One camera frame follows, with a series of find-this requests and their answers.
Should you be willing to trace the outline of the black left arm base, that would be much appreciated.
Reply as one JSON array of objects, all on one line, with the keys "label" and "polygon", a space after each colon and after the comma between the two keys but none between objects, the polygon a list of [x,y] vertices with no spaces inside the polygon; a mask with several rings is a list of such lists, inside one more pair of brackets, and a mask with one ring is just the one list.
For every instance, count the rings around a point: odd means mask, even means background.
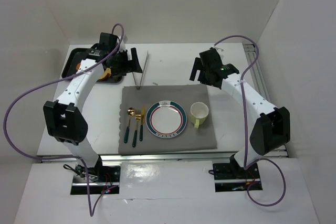
[{"label": "black left arm base", "polygon": [[[87,183],[86,171],[83,166],[76,165],[72,168],[68,164],[64,164],[63,168],[74,173],[72,179],[73,186],[84,186]],[[113,185],[120,181],[120,166],[102,166],[97,172],[93,168],[88,169],[88,181],[90,186]]]}]

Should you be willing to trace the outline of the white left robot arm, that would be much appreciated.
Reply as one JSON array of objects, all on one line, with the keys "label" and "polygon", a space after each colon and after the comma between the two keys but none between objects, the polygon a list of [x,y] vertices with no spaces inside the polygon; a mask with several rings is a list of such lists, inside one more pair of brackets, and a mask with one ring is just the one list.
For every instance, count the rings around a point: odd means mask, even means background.
[{"label": "white left robot arm", "polygon": [[91,48],[76,48],[72,56],[79,56],[75,64],[77,76],[72,78],[65,91],[53,102],[44,104],[43,112],[48,134],[63,143],[78,161],[76,172],[99,177],[106,172],[101,157],[87,139],[88,123],[82,115],[85,101],[96,82],[109,69],[112,76],[141,73],[135,48],[127,51],[118,36],[101,33],[99,42]]}]

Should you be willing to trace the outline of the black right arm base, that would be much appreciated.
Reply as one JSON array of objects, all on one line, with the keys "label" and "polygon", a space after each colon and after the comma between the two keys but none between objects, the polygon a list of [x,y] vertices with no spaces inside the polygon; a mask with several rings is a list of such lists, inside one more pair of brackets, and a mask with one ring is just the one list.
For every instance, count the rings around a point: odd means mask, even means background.
[{"label": "black right arm base", "polygon": [[229,158],[228,163],[215,163],[213,169],[208,171],[213,175],[215,180],[230,180],[230,179],[259,179],[259,169],[257,164],[253,164],[252,167],[244,170],[232,155]]}]

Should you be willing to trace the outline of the orange bagel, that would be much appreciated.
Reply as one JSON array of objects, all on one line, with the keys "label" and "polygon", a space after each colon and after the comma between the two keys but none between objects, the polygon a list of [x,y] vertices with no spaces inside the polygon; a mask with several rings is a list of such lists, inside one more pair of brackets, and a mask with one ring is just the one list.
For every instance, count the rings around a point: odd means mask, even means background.
[{"label": "orange bagel", "polygon": [[109,78],[109,77],[111,77],[111,69],[110,69],[110,68],[107,68],[107,69],[104,71],[103,75],[99,78],[99,81],[103,81],[103,80],[105,80],[105,79],[107,79],[107,78]]}]

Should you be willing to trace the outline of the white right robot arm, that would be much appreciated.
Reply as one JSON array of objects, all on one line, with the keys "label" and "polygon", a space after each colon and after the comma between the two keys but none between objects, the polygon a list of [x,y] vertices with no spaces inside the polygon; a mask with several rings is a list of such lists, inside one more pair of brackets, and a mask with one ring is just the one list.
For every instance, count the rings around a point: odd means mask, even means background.
[{"label": "white right robot arm", "polygon": [[290,113],[288,109],[276,107],[264,99],[244,78],[233,64],[223,64],[215,48],[201,52],[195,58],[190,80],[207,86],[223,89],[242,107],[244,124],[250,120],[253,129],[246,131],[245,146],[231,156],[233,169],[248,168],[269,152],[290,141]]}]

